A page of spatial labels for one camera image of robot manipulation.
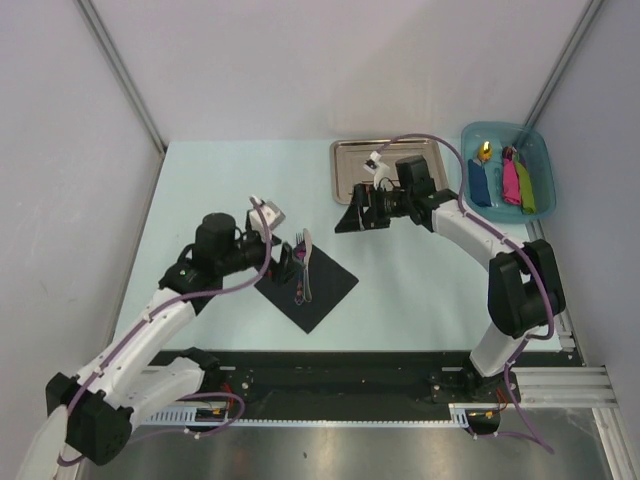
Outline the iridescent rainbow fork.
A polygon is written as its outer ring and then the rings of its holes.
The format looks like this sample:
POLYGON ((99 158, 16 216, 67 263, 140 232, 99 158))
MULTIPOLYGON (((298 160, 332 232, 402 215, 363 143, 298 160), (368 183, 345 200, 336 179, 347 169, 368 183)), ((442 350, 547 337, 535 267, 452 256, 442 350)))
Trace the iridescent rainbow fork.
POLYGON ((302 232, 297 232, 295 234, 295 241, 296 241, 295 254, 299 262, 299 271, 298 271, 298 277, 297 277, 297 286, 296 286, 296 293, 294 297, 294 303, 297 306, 301 306, 306 301, 305 281, 304 281, 305 267, 303 266, 304 258, 306 255, 306 247, 305 247, 304 237, 302 232))

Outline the silver table knife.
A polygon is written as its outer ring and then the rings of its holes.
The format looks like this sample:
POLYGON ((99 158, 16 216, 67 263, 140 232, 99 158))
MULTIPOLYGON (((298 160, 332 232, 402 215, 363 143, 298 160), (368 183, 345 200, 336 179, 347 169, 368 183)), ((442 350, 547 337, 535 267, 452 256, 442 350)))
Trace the silver table knife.
POLYGON ((304 256, 304 271, 303 271, 303 299, 306 303, 310 303, 312 301, 312 292, 310 285, 310 273, 309 266, 311 255, 313 252, 313 243, 312 237, 308 229, 303 229, 303 240, 305 247, 305 256, 304 256))

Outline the black paper napkin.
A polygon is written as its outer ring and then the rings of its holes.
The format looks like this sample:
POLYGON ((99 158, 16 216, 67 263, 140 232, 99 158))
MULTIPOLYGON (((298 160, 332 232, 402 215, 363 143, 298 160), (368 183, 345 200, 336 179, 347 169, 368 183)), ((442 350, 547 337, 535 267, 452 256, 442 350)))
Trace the black paper napkin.
POLYGON ((277 285, 269 278, 263 278, 255 285, 272 305, 307 334, 359 283, 356 276, 316 247, 310 257, 309 273, 312 300, 300 305, 294 300, 297 277, 284 285, 277 285))

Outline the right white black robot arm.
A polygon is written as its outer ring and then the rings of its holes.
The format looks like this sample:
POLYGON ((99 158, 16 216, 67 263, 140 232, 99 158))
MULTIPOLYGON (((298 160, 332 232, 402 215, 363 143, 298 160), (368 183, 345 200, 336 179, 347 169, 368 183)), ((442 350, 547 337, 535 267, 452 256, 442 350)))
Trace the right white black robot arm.
POLYGON ((378 154, 364 167, 374 181, 353 187, 335 233, 386 229, 392 219, 408 217, 456 244, 487 271, 491 324, 469 355, 473 369, 461 376, 469 399, 486 400, 497 389, 495 375, 514 363, 539 328, 554 329, 555 316, 566 309, 553 248, 545 240, 516 240, 470 213, 452 190, 437 189, 421 156, 396 162, 394 184, 384 182, 378 154))

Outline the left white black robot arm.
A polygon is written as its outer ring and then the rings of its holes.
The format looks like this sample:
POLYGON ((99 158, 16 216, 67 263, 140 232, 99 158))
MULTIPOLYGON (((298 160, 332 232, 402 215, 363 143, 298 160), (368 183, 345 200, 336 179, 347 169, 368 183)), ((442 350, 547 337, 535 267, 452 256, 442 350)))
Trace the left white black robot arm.
POLYGON ((285 283, 300 270, 293 248, 273 233, 284 218, 271 202, 248 210, 243 230, 226 213, 203 218, 194 241, 166 270, 133 325, 75 375, 57 373, 47 383, 47 411, 67 411, 66 445, 105 465, 151 415, 184 397, 207 400, 219 392, 217 360, 195 348, 153 374, 144 388, 132 386, 214 297, 251 287, 264 277, 285 283))

